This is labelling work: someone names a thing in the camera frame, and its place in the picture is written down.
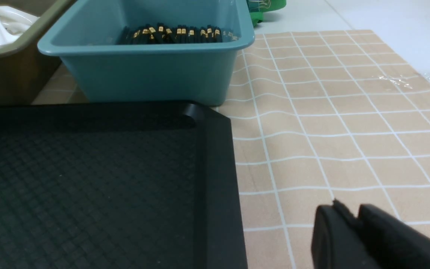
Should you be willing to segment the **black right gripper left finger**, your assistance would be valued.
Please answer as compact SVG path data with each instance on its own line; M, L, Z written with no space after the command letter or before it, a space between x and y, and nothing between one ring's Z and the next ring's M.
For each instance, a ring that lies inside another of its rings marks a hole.
M380 269L359 235L360 221L339 200L316 208L311 253L315 269Z

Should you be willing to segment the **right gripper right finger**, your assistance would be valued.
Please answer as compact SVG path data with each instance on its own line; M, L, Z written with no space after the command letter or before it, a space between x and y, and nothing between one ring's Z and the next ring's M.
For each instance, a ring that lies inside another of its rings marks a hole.
M362 204L359 236L383 269L430 269L430 238L372 204Z

